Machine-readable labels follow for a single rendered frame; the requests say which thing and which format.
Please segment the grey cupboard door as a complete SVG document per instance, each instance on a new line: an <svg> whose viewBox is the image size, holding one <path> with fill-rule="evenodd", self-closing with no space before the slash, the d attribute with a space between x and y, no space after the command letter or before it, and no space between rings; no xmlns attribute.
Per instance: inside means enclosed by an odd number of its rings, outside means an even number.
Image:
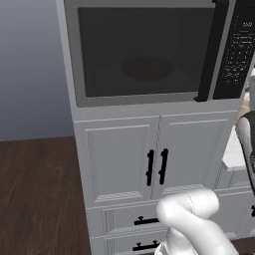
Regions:
<svg viewBox="0 0 255 255"><path fill-rule="evenodd" d="M207 185L209 173L219 166L236 112L161 116L151 198ZM168 157L164 184L159 184L161 152Z"/></svg>
<svg viewBox="0 0 255 255"><path fill-rule="evenodd" d="M147 154L157 146L158 117L75 124L87 207L148 201Z"/></svg>

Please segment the dark brown bowl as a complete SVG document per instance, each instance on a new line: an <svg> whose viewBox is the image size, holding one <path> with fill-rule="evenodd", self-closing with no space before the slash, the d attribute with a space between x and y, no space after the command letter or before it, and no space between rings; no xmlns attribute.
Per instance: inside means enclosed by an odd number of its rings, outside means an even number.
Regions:
<svg viewBox="0 0 255 255"><path fill-rule="evenodd" d="M123 71L140 82L156 82L174 71L174 64L161 57L137 56L122 61Z"/></svg>

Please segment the grey base cupboard run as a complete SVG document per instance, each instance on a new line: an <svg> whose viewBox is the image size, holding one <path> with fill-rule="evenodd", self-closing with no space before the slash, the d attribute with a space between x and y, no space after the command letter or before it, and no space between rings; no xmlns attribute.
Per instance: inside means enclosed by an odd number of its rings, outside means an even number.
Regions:
<svg viewBox="0 0 255 255"><path fill-rule="evenodd" d="M245 169L228 171L224 162L215 189L219 210L212 219L229 239L255 237L255 196Z"/></svg>

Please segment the grey drawer front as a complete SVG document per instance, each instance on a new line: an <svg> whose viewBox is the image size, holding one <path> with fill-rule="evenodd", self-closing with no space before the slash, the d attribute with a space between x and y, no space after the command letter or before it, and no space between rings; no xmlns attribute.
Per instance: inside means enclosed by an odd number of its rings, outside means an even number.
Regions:
<svg viewBox="0 0 255 255"><path fill-rule="evenodd" d="M141 230L161 228L160 222L134 225L139 216L157 218L156 203L133 203L117 206L95 207L86 210L88 229L92 237L114 235Z"/></svg>
<svg viewBox="0 0 255 255"><path fill-rule="evenodd" d="M138 242L146 245L153 240L160 244L165 239L166 233L167 230L162 228L153 231L91 238L91 255L152 255L156 248L132 251L132 247Z"/></svg>

